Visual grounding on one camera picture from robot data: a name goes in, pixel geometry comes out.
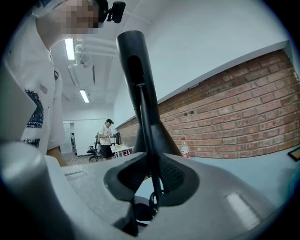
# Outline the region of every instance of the ceiling light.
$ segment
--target ceiling light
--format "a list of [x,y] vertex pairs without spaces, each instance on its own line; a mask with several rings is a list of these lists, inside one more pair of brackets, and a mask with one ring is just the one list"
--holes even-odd
[[69,60],[75,60],[73,39],[67,38],[65,39],[65,43],[66,43],[66,50],[67,50],[67,58]]
[[79,90],[79,91],[80,91],[80,94],[81,94],[82,98],[84,99],[84,101],[86,103],[89,103],[89,99],[88,99],[88,96],[86,95],[85,90]]

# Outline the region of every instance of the black shorts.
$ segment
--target black shorts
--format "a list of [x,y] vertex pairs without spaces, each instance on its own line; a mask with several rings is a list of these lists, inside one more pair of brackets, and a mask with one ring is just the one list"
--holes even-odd
[[110,158],[113,156],[111,145],[101,145],[103,158]]

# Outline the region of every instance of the brick wall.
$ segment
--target brick wall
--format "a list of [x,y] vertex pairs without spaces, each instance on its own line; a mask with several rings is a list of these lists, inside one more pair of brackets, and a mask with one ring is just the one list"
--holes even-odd
[[[159,104],[161,121],[180,146],[205,158],[245,158],[300,143],[300,83],[287,55],[275,51],[239,64]],[[136,118],[118,128],[134,145]]]

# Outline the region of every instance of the white t-shirt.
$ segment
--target white t-shirt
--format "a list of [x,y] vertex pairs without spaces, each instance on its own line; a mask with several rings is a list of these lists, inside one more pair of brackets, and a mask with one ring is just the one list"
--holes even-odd
[[[107,128],[106,126],[103,126],[100,128],[100,131],[98,132],[99,135],[112,135],[112,130],[110,128]],[[110,138],[100,138],[100,144],[101,145],[111,145],[111,139]]]
[[4,58],[20,86],[37,105],[22,140],[42,154],[64,143],[61,114],[62,82],[31,15],[18,28]]

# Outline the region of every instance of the person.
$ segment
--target person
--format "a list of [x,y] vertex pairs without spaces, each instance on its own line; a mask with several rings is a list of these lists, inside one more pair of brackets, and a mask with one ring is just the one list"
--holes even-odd
[[88,32],[98,23],[102,0],[60,0],[47,14],[26,17],[2,58],[15,80],[36,104],[21,140],[67,163],[59,146],[64,143],[61,113],[62,80],[50,49],[66,38]]
[[109,128],[113,124],[111,119],[107,119],[105,125],[101,127],[100,131],[98,132],[98,137],[102,149],[102,156],[103,160],[107,161],[112,159],[113,153],[111,150],[111,138],[113,138],[112,130]]

